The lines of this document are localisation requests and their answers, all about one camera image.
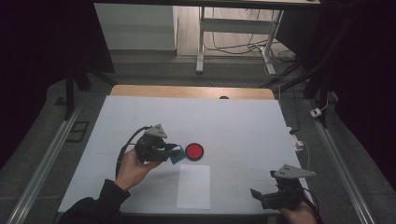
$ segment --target red circular object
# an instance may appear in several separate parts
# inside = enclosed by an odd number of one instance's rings
[[[186,156],[191,161],[198,161],[204,156],[204,148],[198,143],[191,143],[186,147]]]

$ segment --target white tabletop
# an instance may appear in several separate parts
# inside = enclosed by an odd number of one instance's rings
[[[272,214],[250,189],[277,191],[270,170],[300,167],[276,100],[180,99],[107,96],[59,212],[85,197],[97,199],[105,178],[114,180],[116,159],[132,134],[161,123],[166,143],[199,143],[199,161],[163,162],[130,190],[121,212],[133,214]],[[210,168],[210,208],[178,208],[181,164]]]

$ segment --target white paper sheet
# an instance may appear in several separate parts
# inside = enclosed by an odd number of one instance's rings
[[[180,165],[177,208],[210,209],[210,167]]]

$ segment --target wall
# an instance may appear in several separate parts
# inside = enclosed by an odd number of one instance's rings
[[[109,49],[175,50],[177,8],[95,4]]]

